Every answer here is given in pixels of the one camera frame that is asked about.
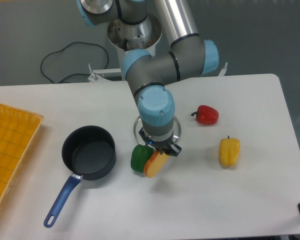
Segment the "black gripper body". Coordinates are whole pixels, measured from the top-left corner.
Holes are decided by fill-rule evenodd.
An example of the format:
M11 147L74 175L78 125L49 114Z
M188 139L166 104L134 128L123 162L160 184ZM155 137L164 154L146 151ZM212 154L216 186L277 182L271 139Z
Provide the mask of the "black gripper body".
M163 135L150 135L142 127L138 133L146 145L150 145L151 147L155 148L157 151L160 152L163 152L163 148L166 147L167 145L174 144L173 129L171 129L170 131L168 131Z

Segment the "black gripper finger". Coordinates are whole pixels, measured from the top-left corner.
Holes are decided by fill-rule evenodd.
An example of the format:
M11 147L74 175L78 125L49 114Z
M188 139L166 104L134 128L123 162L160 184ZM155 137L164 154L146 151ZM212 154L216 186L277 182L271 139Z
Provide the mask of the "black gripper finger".
M162 151L168 156L177 157L182 151L182 148L178 144L171 143L165 146Z

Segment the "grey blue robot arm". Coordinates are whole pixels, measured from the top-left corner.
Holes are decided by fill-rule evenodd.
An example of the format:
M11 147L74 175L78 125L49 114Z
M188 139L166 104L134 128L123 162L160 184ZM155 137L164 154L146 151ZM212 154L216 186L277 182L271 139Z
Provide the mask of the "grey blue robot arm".
M79 0L88 26L108 23L107 35L118 49L122 78L127 81L142 122L146 145L170 156L174 142L175 102L166 85L214 71L219 52L203 40L185 0L157 0L159 16L145 0Z

